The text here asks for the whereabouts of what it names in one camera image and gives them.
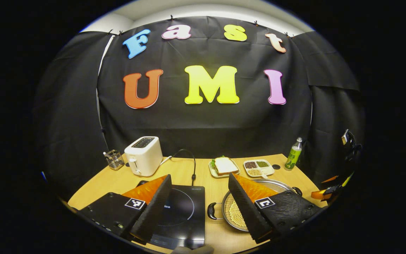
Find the pot handle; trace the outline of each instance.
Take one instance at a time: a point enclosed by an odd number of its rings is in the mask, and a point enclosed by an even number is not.
[[[213,219],[213,220],[221,220],[221,219],[223,219],[223,218],[216,218],[215,216],[214,216],[214,206],[216,205],[216,204],[221,204],[221,203],[216,203],[216,202],[214,202],[214,203],[211,203],[211,204],[209,204],[209,206],[208,206],[208,217],[209,218],[211,218],[211,219]]]
[[[299,195],[299,196],[302,196],[302,195],[303,195],[302,191],[301,191],[299,188],[297,188],[297,187],[292,187],[292,188],[295,190],[295,192],[297,193],[297,195]]]

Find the black induction cooker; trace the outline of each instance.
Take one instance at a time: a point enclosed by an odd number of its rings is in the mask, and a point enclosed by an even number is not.
[[[150,244],[175,249],[204,245],[205,196],[203,186],[172,185]]]

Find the grains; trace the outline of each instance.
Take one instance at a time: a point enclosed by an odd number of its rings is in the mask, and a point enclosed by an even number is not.
[[[248,171],[248,174],[253,175],[253,176],[260,176],[260,175],[263,175],[263,172],[261,172],[261,170],[259,170],[259,169],[250,169]]]
[[[258,166],[260,166],[261,168],[269,167],[269,165],[267,165],[267,163],[265,163],[264,161],[257,161],[256,163],[257,163]]]
[[[245,167],[246,167],[247,169],[255,169],[255,168],[257,168],[256,164],[255,164],[253,161],[246,162],[246,163],[245,163]]]
[[[246,227],[244,222],[244,218],[242,217],[242,214],[239,211],[239,208],[237,207],[237,204],[235,201],[233,201],[232,205],[230,206],[229,209],[230,212],[230,218],[231,221],[234,222],[235,224],[241,226],[241,227]]]

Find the metal pot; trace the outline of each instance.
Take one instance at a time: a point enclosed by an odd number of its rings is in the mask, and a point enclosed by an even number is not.
[[[272,190],[274,190],[274,191],[276,191],[278,193],[293,189],[293,190],[295,190],[295,192],[298,195],[302,196],[302,192],[300,191],[299,188],[297,188],[297,187],[292,187],[291,188],[291,187],[287,186],[286,184],[284,184],[282,182],[279,182],[277,180],[257,179],[257,180],[254,180],[254,181],[257,182],[257,183],[260,183],[260,184],[262,184],[262,185],[264,185],[264,186],[266,186],[266,187],[268,187],[268,188],[270,188],[270,189],[272,189]],[[248,229],[247,229],[246,226],[238,225],[236,222],[234,222],[231,219],[229,211],[230,211],[230,207],[233,205],[234,202],[235,201],[234,201],[233,195],[230,193],[230,191],[228,191],[227,194],[224,196],[222,203],[214,202],[214,203],[209,204],[209,206],[208,206],[208,217],[213,219],[213,220],[221,220],[222,218],[216,218],[214,216],[214,206],[216,204],[222,204],[223,219],[225,219],[228,222],[228,224],[230,224],[232,227],[237,228],[237,229],[239,229],[241,231],[248,232]]]

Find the toaster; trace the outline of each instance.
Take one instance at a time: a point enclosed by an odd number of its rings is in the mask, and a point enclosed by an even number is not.
[[[124,153],[134,175],[151,176],[162,162],[158,137],[141,137],[125,148]]]

